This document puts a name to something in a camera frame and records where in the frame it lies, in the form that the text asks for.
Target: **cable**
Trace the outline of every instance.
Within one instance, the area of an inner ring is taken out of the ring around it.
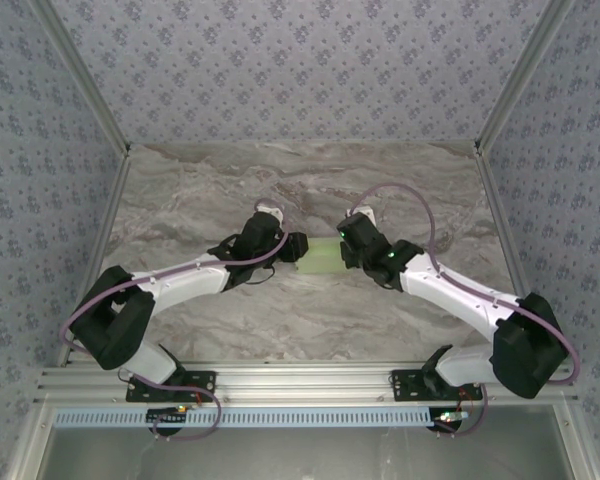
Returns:
[[[144,378],[141,375],[134,375],[134,377],[137,378],[142,383],[144,383],[145,385],[148,385],[153,388],[158,388],[160,390],[168,390],[168,391],[172,391],[172,392],[200,393],[200,394],[204,395],[205,397],[210,398],[213,401],[213,403],[216,404],[216,407],[218,407],[217,411],[216,411],[216,418],[213,421],[213,424],[209,428],[207,428],[203,432],[197,433],[195,435],[178,435],[177,437],[165,437],[158,433],[158,424],[164,417],[169,415],[168,413],[163,413],[162,415],[159,415],[158,418],[156,418],[154,420],[153,426],[151,428],[151,430],[153,431],[153,434],[156,436],[156,438],[163,439],[168,442],[170,442],[170,441],[172,441],[172,442],[188,442],[191,440],[201,440],[203,438],[206,438],[218,429],[218,425],[220,424],[220,420],[222,419],[222,405],[220,404],[220,400],[218,400],[218,397],[216,397],[209,390],[206,390],[204,388],[194,387],[194,386],[162,385],[160,383],[152,382],[148,378]]]
[[[453,435],[455,437],[465,437],[465,436],[470,435],[473,432],[475,432],[478,428],[480,428],[480,425],[482,425],[482,422],[484,422],[484,419],[487,416],[487,410],[489,409],[489,397],[487,397],[487,387],[483,383],[480,386],[480,388],[482,390],[482,410],[480,411],[480,416],[478,417],[478,420],[476,420],[476,423],[471,425],[469,428],[467,428],[463,432],[457,432],[457,433],[453,428],[449,427],[448,425],[445,425],[443,422],[434,421],[433,423],[440,428],[444,428],[445,430],[447,430],[449,432],[449,435]]]
[[[265,199],[258,200],[258,202],[256,202],[255,207],[257,208],[257,206],[260,203],[262,203],[263,201],[265,201]],[[267,201],[273,203],[276,208],[279,208],[282,211],[282,206],[278,202],[275,202],[274,200],[268,200],[268,199],[267,199]],[[163,278],[169,277],[171,275],[188,272],[190,270],[196,270],[199,268],[215,267],[215,266],[242,267],[242,266],[247,266],[247,265],[253,265],[255,263],[260,263],[264,260],[267,260],[267,259],[273,257],[276,253],[278,253],[280,251],[280,249],[284,246],[285,242],[287,241],[287,238],[289,238],[289,234],[287,232],[284,232],[282,235],[282,238],[280,239],[280,243],[278,243],[278,245],[276,245],[273,248],[273,250],[271,250],[268,253],[265,253],[264,255],[261,255],[259,257],[252,258],[250,260],[208,260],[206,262],[192,262],[192,263],[188,263],[185,265],[180,265],[177,267],[170,268],[168,270],[165,270],[161,273],[157,273],[155,275],[148,275],[146,277],[134,278],[133,280],[130,280],[128,282],[124,282],[124,283],[121,283],[120,285],[116,285],[115,287],[111,287],[108,290],[105,290],[104,292],[96,295],[91,300],[89,300],[84,305],[82,305],[80,308],[78,308],[75,312],[73,312],[73,314],[69,317],[69,319],[62,324],[62,327],[60,327],[60,340],[62,341],[62,343],[64,343],[65,345],[68,345],[69,347],[73,348],[74,350],[77,350],[78,352],[86,353],[88,355],[89,352],[87,351],[86,348],[83,348],[80,345],[77,345],[67,339],[67,331],[69,330],[69,327],[71,327],[71,325],[76,320],[78,320],[78,318],[80,318],[87,310],[89,310],[91,307],[93,307],[97,303],[101,302],[105,298],[109,297],[110,295],[113,295],[114,293],[118,293],[122,290],[126,290],[127,288],[135,287],[137,285],[142,285],[142,284],[149,283],[149,282],[156,281],[156,280],[162,280]]]
[[[275,200],[271,200],[271,199],[264,199],[261,198],[259,199],[255,205],[254,205],[254,210],[257,210],[258,205],[260,205],[263,202],[270,202],[272,203],[276,208],[278,208],[281,212],[284,211],[282,205],[278,202],[276,202]],[[155,274],[155,275],[149,275],[147,277],[142,277],[142,278],[135,278],[131,281],[128,282],[124,282],[120,285],[116,285],[115,287],[109,288],[108,290],[105,290],[104,292],[96,295],[95,297],[93,297],[91,300],[89,300],[88,302],[86,302],[84,305],[82,305],[80,308],[78,308],[75,312],[73,312],[73,314],[69,317],[69,319],[64,322],[62,324],[62,327],[60,327],[60,340],[62,341],[62,343],[64,343],[65,345],[68,345],[69,347],[73,348],[74,350],[77,350],[79,352],[82,353],[86,353],[87,355],[89,354],[89,351],[86,348],[83,348],[79,345],[76,345],[75,343],[73,343],[72,341],[67,339],[67,331],[69,330],[69,327],[71,327],[71,325],[78,319],[80,318],[87,310],[89,310],[91,307],[93,307],[94,305],[96,305],[97,303],[99,303],[100,301],[104,300],[105,298],[107,298],[110,295],[113,295],[114,293],[118,293],[122,290],[125,290],[127,288],[131,288],[134,287],[136,285],[142,285],[144,283],[148,283],[151,281],[155,281],[155,280],[161,280],[165,277],[171,276],[171,275],[176,275],[178,273],[183,273],[183,272],[187,272],[189,270],[194,270],[194,269],[198,269],[198,268],[203,268],[203,267],[211,267],[211,266],[246,266],[246,265],[253,265],[256,263],[260,263],[263,260],[267,260],[271,257],[273,257],[276,253],[278,253],[280,251],[280,249],[284,246],[284,244],[286,243],[287,239],[289,238],[289,234],[287,232],[283,232],[282,238],[280,239],[280,242],[278,243],[278,245],[276,245],[273,250],[269,251],[268,253],[265,253],[264,255],[261,255],[257,258],[252,258],[250,260],[210,260],[210,261],[206,261],[206,262],[192,262],[189,264],[185,264],[185,265],[180,265],[178,267],[174,267],[168,270],[165,270],[161,273]],[[196,435],[186,435],[186,436],[177,436],[177,437],[173,437],[173,441],[175,442],[184,442],[184,441],[189,441],[189,440],[200,440],[203,439],[205,437],[208,437],[209,435],[211,435],[213,432],[216,431],[216,429],[218,428],[218,425],[220,424],[220,419],[222,418],[222,405],[220,404],[220,400],[218,400],[218,397],[216,397],[212,392],[210,392],[209,390],[206,390],[204,388],[199,388],[199,387],[194,387],[194,386],[171,386],[171,385],[162,385],[159,383],[154,383],[151,380],[144,378],[140,375],[135,375],[135,377],[143,382],[144,384],[153,387],[153,388],[157,388],[159,390],[167,390],[167,391],[177,391],[177,392],[195,392],[198,397],[199,400],[199,395],[198,394],[202,394],[205,395],[206,397],[210,398],[213,403],[216,404],[216,406],[218,407],[217,413],[216,413],[216,418],[213,422],[213,424],[206,429],[205,431],[203,431],[202,433],[196,434]],[[121,377],[120,377],[120,370],[118,370],[118,378],[121,381],[124,381]],[[156,438],[162,438],[165,439],[166,441],[171,441],[172,437],[165,437],[163,435],[158,434],[158,423],[160,423],[160,420],[162,420],[162,418],[164,418],[165,415],[160,415],[158,416],[158,418],[154,421],[153,423],[153,428],[152,431],[154,433],[154,435],[156,435]]]
[[[245,285],[262,285],[264,282],[271,280],[275,274],[276,274],[276,267],[271,265],[271,275],[269,275],[267,278],[265,278],[264,280],[258,280],[257,282],[245,282],[244,284]]]
[[[120,376],[120,372],[122,372],[121,368],[118,369],[118,380],[120,380],[121,382],[124,382],[124,383],[129,383],[129,380],[125,380],[124,378],[122,378]]]
[[[381,188],[386,188],[386,187],[396,187],[396,188],[401,188],[403,190],[406,190],[407,192],[411,193],[414,197],[416,197],[420,201],[420,203],[422,204],[424,209],[426,210],[427,216],[429,217],[429,223],[431,225],[431,231],[429,233],[429,241],[428,241],[428,254],[429,254],[429,257],[431,258],[431,263],[433,265],[433,268],[436,270],[436,272],[438,272],[438,274],[442,278],[444,278],[447,282],[451,283],[453,286],[459,288],[460,290],[463,290],[475,297],[481,298],[483,300],[494,303],[496,305],[501,305],[505,308],[509,308],[510,310],[513,310],[514,312],[519,313],[520,315],[523,315],[523,316],[527,317],[529,320],[537,323],[538,325],[543,327],[545,330],[548,330],[549,333],[551,333],[554,337],[556,337],[556,339],[562,344],[562,346],[569,352],[569,355],[571,355],[571,358],[573,360],[573,370],[568,377],[562,378],[559,380],[549,380],[548,383],[551,383],[553,385],[566,385],[566,384],[569,384],[569,383],[575,381],[575,379],[578,378],[578,375],[580,375],[580,357],[578,356],[578,352],[576,352],[576,349],[573,347],[573,345],[571,345],[569,340],[567,340],[567,338],[562,334],[562,332],[560,332],[557,328],[555,328],[553,325],[551,325],[549,322],[547,322],[545,319],[539,317],[535,313],[530,312],[527,309],[522,308],[513,303],[509,303],[505,300],[500,300],[491,295],[479,292],[478,290],[475,290],[475,289],[457,281],[455,278],[451,277],[446,272],[441,270],[440,264],[438,263],[438,260],[436,259],[436,254],[435,254],[436,222],[433,217],[433,212],[431,211],[431,207],[429,206],[427,201],[424,199],[424,197],[417,190],[410,187],[409,185],[405,185],[404,183],[398,183],[398,182],[381,183],[381,184],[376,185],[375,187],[371,187],[368,190],[366,190],[365,192],[363,192],[362,195],[360,195],[360,197],[358,197],[358,199],[354,203],[353,207],[351,207],[351,209],[349,210],[349,215],[352,215],[353,212],[355,211],[355,209],[358,208],[358,206],[368,196],[374,194]]]
[[[469,399],[469,401],[471,402],[471,407],[469,408],[469,416],[471,416],[473,414],[473,398],[471,398],[471,395],[469,395],[469,392],[467,392],[462,387],[458,387],[458,392],[460,393],[460,396],[467,397]],[[456,409],[456,412],[459,412],[461,409],[462,409],[462,399],[458,402],[458,407]]]

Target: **black mounting plate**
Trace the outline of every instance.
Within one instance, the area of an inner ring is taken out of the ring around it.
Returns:
[[[180,385],[198,387],[214,393],[216,390],[216,372],[213,371],[187,371],[182,377]],[[165,403],[176,402],[182,404],[211,403],[206,395],[196,395],[192,392],[178,392],[150,387],[134,377],[129,380],[127,388],[127,402],[129,403]]]
[[[393,370],[389,377],[396,402],[451,401],[469,400],[460,393],[464,389],[474,401],[482,400],[482,389],[468,383],[462,387],[449,387],[444,395],[433,396],[424,384],[422,370]]]

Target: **green sponge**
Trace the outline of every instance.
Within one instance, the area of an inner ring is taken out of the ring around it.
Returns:
[[[309,250],[296,262],[298,273],[342,273],[347,271],[340,257],[338,237],[309,238]]]

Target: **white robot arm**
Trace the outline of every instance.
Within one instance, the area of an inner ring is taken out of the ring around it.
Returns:
[[[471,325],[488,343],[447,345],[426,362],[426,388],[444,397],[450,387],[500,382],[524,398],[534,398],[567,357],[565,348],[545,328],[502,303],[518,305],[559,330],[548,302],[534,293],[525,298],[498,292],[442,266],[406,240],[391,245],[375,226],[368,207],[338,225],[342,258],[361,267],[380,286],[424,298]],[[448,281],[451,277],[467,289]],[[476,295],[493,300],[484,300]]]
[[[281,223],[280,209],[260,204],[242,233],[226,238],[195,260],[151,272],[129,273],[120,266],[111,267],[101,274],[79,308],[99,295],[106,296],[69,329],[103,369],[124,368],[156,384],[180,385],[185,372],[179,362],[162,346],[144,340],[149,320],[180,302],[248,282],[256,269],[268,268],[276,260],[296,261],[308,249],[307,237],[300,232],[285,237]],[[277,253],[269,256],[283,241]],[[119,290],[122,284],[137,279],[142,281]]]

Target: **gray patterned wall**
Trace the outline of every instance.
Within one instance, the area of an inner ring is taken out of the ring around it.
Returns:
[[[117,163],[28,4],[0,2],[0,478]]]
[[[600,448],[600,0],[578,0],[490,155],[531,286],[583,359]]]
[[[53,0],[131,143],[475,138],[545,0]]]

